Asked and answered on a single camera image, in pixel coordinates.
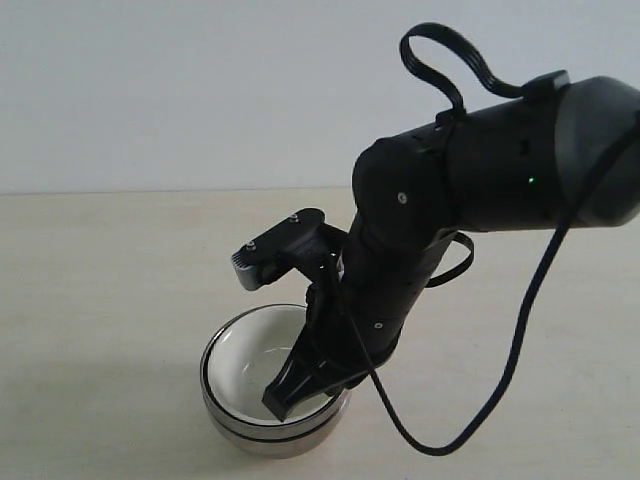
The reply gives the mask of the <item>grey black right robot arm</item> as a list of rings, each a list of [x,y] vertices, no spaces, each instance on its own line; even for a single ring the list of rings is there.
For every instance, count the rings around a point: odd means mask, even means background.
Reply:
[[[555,228],[600,155],[638,123],[638,90],[599,76],[376,140],[354,166],[346,240],[323,262],[263,404],[284,419],[358,384],[367,361],[391,356],[457,231]]]

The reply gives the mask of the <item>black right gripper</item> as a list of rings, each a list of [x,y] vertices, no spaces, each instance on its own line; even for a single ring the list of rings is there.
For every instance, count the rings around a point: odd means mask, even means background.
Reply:
[[[330,285],[306,292],[305,325],[292,353],[265,387],[262,404],[278,420],[316,395],[352,389],[391,357],[405,316],[383,318],[340,303]]]

